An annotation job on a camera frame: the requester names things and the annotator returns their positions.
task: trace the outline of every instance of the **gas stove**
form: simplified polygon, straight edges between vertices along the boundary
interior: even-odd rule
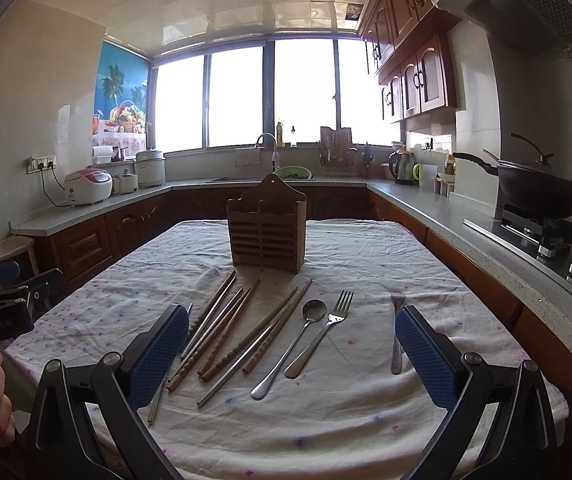
[[[517,254],[572,294],[572,222],[533,218],[507,204],[501,219],[464,219],[464,225]]]

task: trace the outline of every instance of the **range hood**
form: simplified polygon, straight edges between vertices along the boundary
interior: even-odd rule
[[[440,9],[476,23],[528,57],[572,52],[568,0],[433,0]]]

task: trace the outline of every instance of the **stainless steel kettle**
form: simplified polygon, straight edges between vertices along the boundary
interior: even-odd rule
[[[400,184],[416,184],[417,181],[413,178],[415,157],[411,152],[397,150],[395,153],[391,153],[388,158],[388,166],[390,173]]]

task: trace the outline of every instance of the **black wok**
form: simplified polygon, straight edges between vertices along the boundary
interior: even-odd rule
[[[572,215],[572,180],[506,160],[492,166],[470,153],[453,153],[453,156],[470,160],[486,173],[498,176],[506,198],[535,218],[561,219]]]

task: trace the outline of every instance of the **tablecloth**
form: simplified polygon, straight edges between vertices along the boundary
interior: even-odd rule
[[[51,358],[67,366],[92,364],[108,351],[123,351],[172,301],[192,301],[196,316],[231,268],[225,221],[182,222],[60,303],[7,354],[34,384]],[[309,221],[299,274],[253,267],[238,267],[237,273],[233,290],[258,277],[261,282],[223,352],[309,278],[314,281],[303,301],[319,298],[330,309],[343,289],[354,291],[354,299],[347,319],[330,330],[303,374],[296,380],[280,374],[263,400],[253,400],[250,390],[300,330],[301,308],[255,370],[248,376],[239,371],[203,408],[196,400],[212,383],[201,383],[194,371],[174,393],[164,392],[151,434],[189,480],[401,476],[446,411],[431,402],[405,354],[402,374],[390,373],[390,290],[405,292],[405,304],[414,304],[461,352],[475,351],[490,364],[507,366],[528,357],[444,264],[392,222]],[[308,329],[287,364],[321,325]],[[546,387],[555,422],[565,420],[564,397]],[[90,413],[98,435],[109,443],[98,408],[91,406]],[[140,410],[144,419],[147,413]],[[460,469],[472,466],[492,416],[489,407]]]

